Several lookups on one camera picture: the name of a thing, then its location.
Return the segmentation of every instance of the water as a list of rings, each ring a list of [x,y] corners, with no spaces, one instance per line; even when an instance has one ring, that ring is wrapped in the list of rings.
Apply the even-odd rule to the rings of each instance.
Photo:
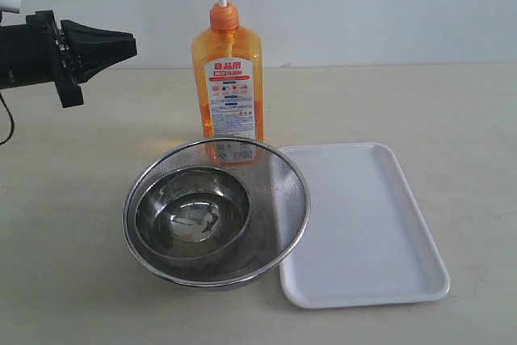
[[[158,252],[192,258],[207,255],[231,241],[244,217],[223,196],[193,193],[170,202],[156,217],[151,242]]]

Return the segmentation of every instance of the white tray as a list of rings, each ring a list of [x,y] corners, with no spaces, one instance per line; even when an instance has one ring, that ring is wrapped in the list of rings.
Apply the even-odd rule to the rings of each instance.
[[[377,143],[281,149],[311,195],[309,224],[281,263],[306,309],[436,301],[450,279],[393,152]]]

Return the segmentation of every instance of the white table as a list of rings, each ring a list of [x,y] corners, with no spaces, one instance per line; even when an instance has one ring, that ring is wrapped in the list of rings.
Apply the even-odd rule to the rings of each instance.
[[[67,110],[50,84],[5,91],[18,128],[0,147],[0,343],[516,343],[516,83],[517,65],[265,70],[267,142],[392,148],[452,278],[436,303],[319,311],[291,305],[277,270],[193,292],[126,248],[132,181],[201,137],[191,70],[106,71]]]

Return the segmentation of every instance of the pump dispenser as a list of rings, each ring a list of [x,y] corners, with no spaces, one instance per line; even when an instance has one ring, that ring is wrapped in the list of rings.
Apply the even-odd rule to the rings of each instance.
[[[192,42],[192,62],[205,137],[263,141],[262,47],[239,23],[237,8],[218,0],[210,28]]]

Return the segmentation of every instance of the metal colander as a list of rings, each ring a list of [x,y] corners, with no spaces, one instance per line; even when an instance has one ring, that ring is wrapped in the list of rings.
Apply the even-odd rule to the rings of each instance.
[[[200,269],[160,260],[137,231],[137,209],[157,181],[178,169],[213,166],[236,177],[248,192],[250,221],[236,249],[217,265]],[[237,137],[214,137],[181,145],[162,155],[133,185],[124,207],[130,251],[165,280],[197,288],[248,284],[285,258],[299,242],[309,216],[309,191],[297,167],[280,151]]]

